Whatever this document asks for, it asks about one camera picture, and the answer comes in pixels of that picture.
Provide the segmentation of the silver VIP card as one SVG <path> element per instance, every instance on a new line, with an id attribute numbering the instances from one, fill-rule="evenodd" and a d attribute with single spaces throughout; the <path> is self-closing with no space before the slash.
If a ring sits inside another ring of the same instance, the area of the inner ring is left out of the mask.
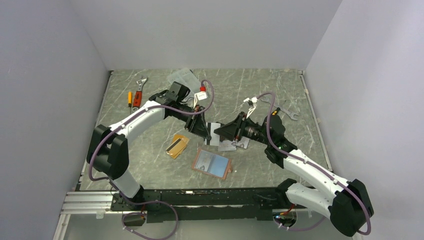
<path id="1" fill-rule="evenodd" d="M 206 127 L 207 127 L 209 134 L 210 134 L 210 139 L 205 139 L 204 144 L 206 146 L 218 147 L 219 144 L 220 144 L 220 136 L 218 134 L 214 133 L 214 131 L 221 127 L 221 123 L 219 123 L 219 122 L 207 122 Z"/>
<path id="2" fill-rule="evenodd" d="M 196 170 L 200 170 L 203 172 L 210 172 L 210 168 L 212 167 L 214 160 L 215 160 L 215 154 L 205 151 L 205 150 L 201 150 L 198 154 L 198 157 L 196 159 L 194 168 Z"/>

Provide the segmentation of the tan leather card holder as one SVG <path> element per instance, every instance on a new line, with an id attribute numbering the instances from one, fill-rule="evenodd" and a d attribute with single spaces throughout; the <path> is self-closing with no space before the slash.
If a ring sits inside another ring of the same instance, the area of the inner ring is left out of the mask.
<path id="1" fill-rule="evenodd" d="M 233 172 L 230 158 L 199 148 L 191 169 L 214 178 L 225 180 Z"/>

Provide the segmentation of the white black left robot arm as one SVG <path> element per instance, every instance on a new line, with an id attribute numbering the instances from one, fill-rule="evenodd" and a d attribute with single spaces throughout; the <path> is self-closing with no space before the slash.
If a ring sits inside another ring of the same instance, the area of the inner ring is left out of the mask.
<path id="1" fill-rule="evenodd" d="M 173 82 L 169 89 L 150 96 L 140 109 L 123 120 L 110 126 L 96 126 L 86 156 L 89 179 L 97 181 L 93 170 L 105 174 L 104 179 L 124 196 L 124 204 L 131 210 L 139 209 L 145 198 L 144 188 L 129 170 L 129 146 L 133 140 L 167 117 L 184 122 L 184 128 L 196 136 L 211 138 L 204 115 L 211 105 L 188 106 L 183 100 L 189 93 L 187 86 Z"/>

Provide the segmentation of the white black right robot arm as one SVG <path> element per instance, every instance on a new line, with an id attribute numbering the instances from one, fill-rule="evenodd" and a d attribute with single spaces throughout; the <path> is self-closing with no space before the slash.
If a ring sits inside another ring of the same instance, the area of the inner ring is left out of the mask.
<path id="1" fill-rule="evenodd" d="M 226 140 L 238 141 L 245 137 L 265 144 L 264 152 L 272 163 L 312 186 L 306 187 L 291 178 L 284 180 L 275 188 L 275 200 L 280 207 L 294 204 L 313 210 L 329 219 L 347 237 L 369 235 L 374 209 L 366 186 L 358 179 L 347 180 L 317 164 L 285 137 L 285 131 L 278 116 L 267 116 L 259 124 L 244 112 L 213 130 Z"/>

